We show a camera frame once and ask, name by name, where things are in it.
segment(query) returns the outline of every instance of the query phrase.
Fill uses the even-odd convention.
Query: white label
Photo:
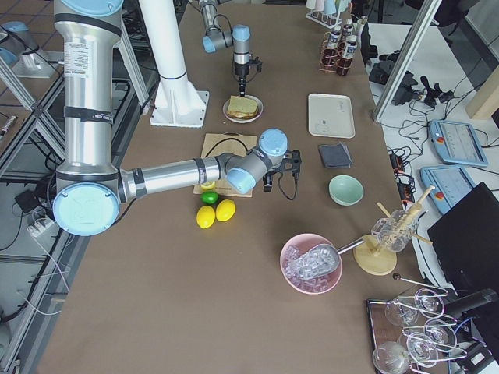
[[[87,43],[64,43],[64,75],[91,78],[92,50]]]
[[[480,361],[482,361],[485,358],[484,355],[482,355],[480,352],[471,359],[471,362],[476,366]]]

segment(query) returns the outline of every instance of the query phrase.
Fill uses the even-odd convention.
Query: lemon
[[[235,213],[235,203],[232,200],[222,200],[217,206],[216,217],[220,222],[228,221]]]
[[[202,206],[196,215],[196,222],[200,228],[209,228],[215,222],[215,209],[211,206]]]
[[[203,191],[209,191],[210,189],[214,189],[215,188],[215,182],[212,181],[212,182],[205,182],[203,184],[200,185],[201,186],[201,189]]]

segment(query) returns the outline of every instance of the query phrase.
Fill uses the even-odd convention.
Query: sandwich
[[[248,97],[231,96],[227,107],[227,116],[237,119],[251,119],[258,115],[258,104]]]

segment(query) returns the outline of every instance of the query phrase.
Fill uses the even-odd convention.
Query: brown table
[[[264,113],[248,125],[221,112],[237,93],[232,49],[203,52],[203,22],[188,8],[181,24],[189,79],[211,93],[204,127],[155,128],[144,116],[129,146],[124,168],[197,157],[206,132],[259,135],[270,127],[286,132],[289,147],[302,151],[299,198],[286,200],[277,186],[236,199],[228,222],[201,230],[201,206],[192,188],[147,196],[115,227],[92,238],[38,372],[168,372],[206,374],[369,373],[371,343],[367,298],[392,298],[406,284],[364,273],[344,254],[343,276],[324,295],[292,289],[279,268],[283,244],[313,232],[345,245],[366,234],[382,213],[400,207],[381,128],[360,55],[345,77],[318,71],[326,31],[305,18],[306,9],[282,5],[221,5],[232,25],[252,31],[252,51],[263,72],[248,85]],[[317,146],[336,139],[307,131],[307,96],[352,98],[356,136],[345,140],[354,160],[347,170],[323,168]],[[336,205],[327,193],[335,175],[364,185],[363,200]],[[286,183],[288,193],[292,183]],[[419,278],[411,249],[396,270]]]

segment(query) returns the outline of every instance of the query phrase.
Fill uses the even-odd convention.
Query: clear glass
[[[420,288],[414,294],[417,309],[426,318],[440,318],[444,315],[444,302],[437,292],[429,288]]]
[[[419,313],[411,298],[394,298],[387,303],[384,314],[392,325],[412,326],[419,318]]]
[[[414,362],[424,368],[431,368],[439,361],[435,344],[424,333],[411,333],[407,337],[407,350]]]
[[[396,210],[389,218],[381,218],[371,230],[379,243],[392,252],[401,252],[416,232],[417,221],[404,222],[404,210]]]
[[[458,343],[450,324],[441,319],[428,319],[424,333],[435,342],[435,348],[440,352],[450,352]]]
[[[319,244],[298,259],[288,262],[285,269],[288,278],[297,277],[308,281],[332,273],[340,264],[339,254],[329,244]]]
[[[373,352],[373,364],[383,374],[403,374],[409,363],[407,350],[394,341],[381,344]]]

